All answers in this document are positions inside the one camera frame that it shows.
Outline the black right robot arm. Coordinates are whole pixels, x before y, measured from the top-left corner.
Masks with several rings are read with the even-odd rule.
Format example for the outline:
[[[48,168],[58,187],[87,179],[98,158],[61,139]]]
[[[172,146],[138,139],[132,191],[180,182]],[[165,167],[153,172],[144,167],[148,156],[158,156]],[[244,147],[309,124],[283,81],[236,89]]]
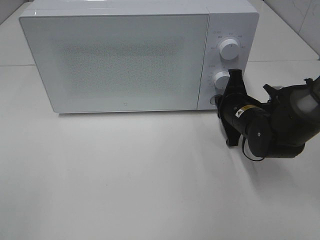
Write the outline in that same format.
[[[319,134],[319,78],[306,78],[304,84],[279,89],[265,84],[269,100],[260,102],[247,94],[240,69],[228,72],[224,93],[214,98],[228,147],[237,146],[242,139],[257,162],[292,159]]]

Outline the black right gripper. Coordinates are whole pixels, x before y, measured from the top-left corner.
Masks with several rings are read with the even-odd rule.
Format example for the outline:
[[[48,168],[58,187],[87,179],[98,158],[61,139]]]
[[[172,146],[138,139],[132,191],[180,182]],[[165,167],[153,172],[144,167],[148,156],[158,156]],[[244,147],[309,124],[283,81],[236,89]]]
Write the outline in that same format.
[[[241,69],[228,70],[229,80],[223,96],[215,97],[218,116],[226,135],[226,145],[239,145],[241,135],[247,136],[255,120],[268,118],[269,113],[251,97],[247,97],[247,90]]]

